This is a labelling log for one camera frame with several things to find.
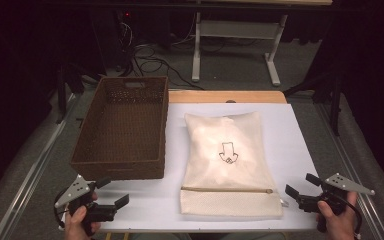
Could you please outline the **person's left hand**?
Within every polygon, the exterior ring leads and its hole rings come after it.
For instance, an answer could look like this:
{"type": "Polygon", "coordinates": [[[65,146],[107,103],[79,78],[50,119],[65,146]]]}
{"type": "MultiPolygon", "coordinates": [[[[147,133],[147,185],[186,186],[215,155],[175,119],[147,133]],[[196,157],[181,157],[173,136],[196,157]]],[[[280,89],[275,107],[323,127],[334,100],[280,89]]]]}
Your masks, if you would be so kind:
{"type": "Polygon", "coordinates": [[[87,235],[82,225],[86,213],[86,207],[81,206],[73,215],[70,213],[65,215],[64,240],[92,240],[92,237],[87,235]]]}

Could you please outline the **cream mesh laundry bag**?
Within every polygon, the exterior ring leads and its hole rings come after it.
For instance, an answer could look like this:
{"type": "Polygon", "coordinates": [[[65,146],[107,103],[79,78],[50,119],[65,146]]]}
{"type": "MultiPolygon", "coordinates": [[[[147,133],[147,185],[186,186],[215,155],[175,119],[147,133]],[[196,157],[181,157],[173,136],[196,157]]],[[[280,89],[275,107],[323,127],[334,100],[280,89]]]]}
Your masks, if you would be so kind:
{"type": "Polygon", "coordinates": [[[267,166],[260,114],[185,116],[190,148],[180,188],[183,214],[280,217],[280,194],[267,166]]]}

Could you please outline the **brown woven basket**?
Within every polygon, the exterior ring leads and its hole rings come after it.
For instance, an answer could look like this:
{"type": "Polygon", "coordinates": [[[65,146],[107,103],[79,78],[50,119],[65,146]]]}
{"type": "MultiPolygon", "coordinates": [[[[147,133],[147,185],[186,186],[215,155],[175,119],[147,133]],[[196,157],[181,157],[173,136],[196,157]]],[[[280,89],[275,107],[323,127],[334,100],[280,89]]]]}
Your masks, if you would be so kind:
{"type": "Polygon", "coordinates": [[[71,159],[85,179],[161,179],[168,115],[166,77],[103,78],[71,159]]]}

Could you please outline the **wooden table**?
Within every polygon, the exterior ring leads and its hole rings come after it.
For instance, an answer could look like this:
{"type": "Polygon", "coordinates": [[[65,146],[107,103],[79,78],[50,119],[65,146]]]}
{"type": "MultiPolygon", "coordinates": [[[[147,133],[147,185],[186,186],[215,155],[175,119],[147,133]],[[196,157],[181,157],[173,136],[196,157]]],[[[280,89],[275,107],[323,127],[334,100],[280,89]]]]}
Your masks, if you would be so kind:
{"type": "Polygon", "coordinates": [[[176,90],[169,92],[170,103],[280,103],[287,100],[280,91],[176,90]]]}

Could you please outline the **black box with red light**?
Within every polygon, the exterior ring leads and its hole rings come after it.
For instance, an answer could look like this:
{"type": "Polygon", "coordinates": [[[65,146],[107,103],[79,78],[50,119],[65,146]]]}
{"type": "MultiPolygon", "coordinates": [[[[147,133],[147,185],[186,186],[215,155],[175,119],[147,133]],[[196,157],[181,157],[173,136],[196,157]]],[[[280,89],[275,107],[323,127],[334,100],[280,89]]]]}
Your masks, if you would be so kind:
{"type": "Polygon", "coordinates": [[[105,69],[127,74],[133,52],[132,29],[116,10],[94,10],[91,20],[105,69]]]}

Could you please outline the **black stand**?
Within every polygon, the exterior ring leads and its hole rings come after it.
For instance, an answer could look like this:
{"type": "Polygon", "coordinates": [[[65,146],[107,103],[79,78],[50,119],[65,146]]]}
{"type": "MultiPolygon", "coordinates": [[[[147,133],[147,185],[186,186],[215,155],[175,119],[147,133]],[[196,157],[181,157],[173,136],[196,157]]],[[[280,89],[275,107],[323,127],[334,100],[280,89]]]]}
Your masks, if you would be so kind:
{"type": "Polygon", "coordinates": [[[330,103],[329,126],[333,133],[338,136],[338,118],[340,113],[342,75],[340,73],[322,73],[302,83],[295,85],[283,92],[285,97],[291,96],[299,91],[313,90],[312,100],[314,103],[330,103]]]}
{"type": "Polygon", "coordinates": [[[57,124],[60,124],[67,114],[67,94],[69,88],[73,94],[84,92],[83,78],[90,77],[93,80],[100,80],[100,76],[75,63],[62,64],[57,70],[57,96],[59,116],[57,124]]]}

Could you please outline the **person's right hand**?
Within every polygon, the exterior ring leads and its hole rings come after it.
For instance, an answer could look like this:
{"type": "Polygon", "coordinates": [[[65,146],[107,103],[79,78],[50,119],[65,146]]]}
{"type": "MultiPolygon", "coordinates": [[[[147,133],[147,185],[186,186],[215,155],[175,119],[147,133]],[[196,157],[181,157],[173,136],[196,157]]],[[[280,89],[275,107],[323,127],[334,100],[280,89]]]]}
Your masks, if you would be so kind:
{"type": "Polygon", "coordinates": [[[320,215],[326,219],[326,240],[355,240],[356,213],[351,207],[347,207],[340,215],[335,215],[325,201],[319,201],[318,208],[320,215]]]}

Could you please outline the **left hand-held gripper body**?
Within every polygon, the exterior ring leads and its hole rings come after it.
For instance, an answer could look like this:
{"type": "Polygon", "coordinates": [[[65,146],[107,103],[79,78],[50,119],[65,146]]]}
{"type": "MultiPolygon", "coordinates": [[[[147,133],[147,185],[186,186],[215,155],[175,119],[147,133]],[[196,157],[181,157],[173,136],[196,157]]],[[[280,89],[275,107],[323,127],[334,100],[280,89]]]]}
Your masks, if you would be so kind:
{"type": "Polygon", "coordinates": [[[61,228],[64,228],[65,224],[60,218],[59,209],[68,210],[73,215],[79,207],[85,206],[87,213],[82,225],[87,235],[93,235],[91,228],[93,222],[114,220],[117,213],[115,205],[99,205],[92,198],[96,189],[95,182],[88,182],[78,174],[74,182],[57,195],[54,202],[54,215],[61,228]]]}

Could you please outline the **white metal desk frame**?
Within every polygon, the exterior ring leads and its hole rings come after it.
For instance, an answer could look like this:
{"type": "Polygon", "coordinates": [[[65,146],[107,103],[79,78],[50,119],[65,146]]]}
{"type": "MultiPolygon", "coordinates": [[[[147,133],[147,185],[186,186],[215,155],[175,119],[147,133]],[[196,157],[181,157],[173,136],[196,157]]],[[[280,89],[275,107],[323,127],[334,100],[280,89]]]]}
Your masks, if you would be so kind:
{"type": "MultiPolygon", "coordinates": [[[[330,6],[333,0],[194,0],[197,4],[204,3],[238,3],[250,4],[255,7],[321,7],[330,6]]],[[[281,82],[276,70],[274,58],[285,29],[288,13],[281,13],[276,21],[268,23],[245,20],[202,20],[201,13],[195,14],[195,45],[192,62],[191,80],[200,81],[201,68],[201,38],[220,37],[253,40],[271,40],[272,47],[263,57],[273,86],[280,86],[281,82]]]]}

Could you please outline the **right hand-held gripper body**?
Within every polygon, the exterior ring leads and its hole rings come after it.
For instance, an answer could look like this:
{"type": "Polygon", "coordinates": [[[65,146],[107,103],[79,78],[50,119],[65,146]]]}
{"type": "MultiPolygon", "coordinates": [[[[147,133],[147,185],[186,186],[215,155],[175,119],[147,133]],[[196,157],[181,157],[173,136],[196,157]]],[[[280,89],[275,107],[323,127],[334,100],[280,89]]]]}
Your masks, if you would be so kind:
{"type": "Polygon", "coordinates": [[[298,206],[304,212],[319,213],[317,206],[319,201],[325,201],[338,215],[345,211],[348,204],[347,194],[349,192],[362,193],[366,195],[374,195],[375,191],[366,188],[347,177],[336,173],[325,180],[322,180],[320,185],[322,193],[318,196],[306,196],[299,194],[298,206]]]}

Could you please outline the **white board sheet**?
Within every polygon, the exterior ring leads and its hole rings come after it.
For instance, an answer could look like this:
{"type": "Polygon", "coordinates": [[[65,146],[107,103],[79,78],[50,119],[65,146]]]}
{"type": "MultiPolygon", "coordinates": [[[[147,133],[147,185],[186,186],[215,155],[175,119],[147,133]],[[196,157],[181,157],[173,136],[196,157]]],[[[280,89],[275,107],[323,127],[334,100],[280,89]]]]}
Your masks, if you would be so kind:
{"type": "Polygon", "coordinates": [[[104,176],[98,169],[104,163],[114,163],[117,175],[112,182],[97,191],[100,204],[110,204],[128,194],[130,202],[102,225],[103,232],[191,232],[223,233],[252,231],[301,231],[316,226],[315,216],[298,208],[285,193],[290,184],[306,194],[316,194],[318,188],[304,179],[315,173],[313,161],[289,104],[269,103],[171,103],[168,106],[165,131],[165,168],[161,179],[129,180],[133,171],[118,159],[126,154],[130,136],[108,142],[113,130],[79,143],[74,148],[73,168],[87,180],[104,176]],[[184,115],[222,116],[256,111],[260,114],[262,146],[269,171],[282,200],[281,217],[223,217],[186,215],[180,212],[180,186],[189,154],[189,136],[184,115]]]}

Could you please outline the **metal floor rail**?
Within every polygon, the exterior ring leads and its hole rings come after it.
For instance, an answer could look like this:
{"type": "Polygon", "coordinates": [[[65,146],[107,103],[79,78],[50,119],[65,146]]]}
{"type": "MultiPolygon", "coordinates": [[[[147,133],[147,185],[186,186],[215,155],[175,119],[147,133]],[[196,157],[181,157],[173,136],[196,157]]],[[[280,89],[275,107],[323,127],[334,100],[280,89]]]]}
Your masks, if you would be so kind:
{"type": "Polygon", "coordinates": [[[26,140],[0,182],[0,200],[5,214],[0,219],[0,240],[9,240],[48,165],[51,151],[65,127],[58,99],[54,109],[26,140]]]}
{"type": "Polygon", "coordinates": [[[357,206],[363,217],[362,233],[366,240],[384,240],[384,172],[375,159],[363,132],[347,105],[339,114],[339,134],[329,124],[329,107],[314,105],[334,146],[339,170],[350,179],[375,191],[372,196],[361,194],[357,206]]]}

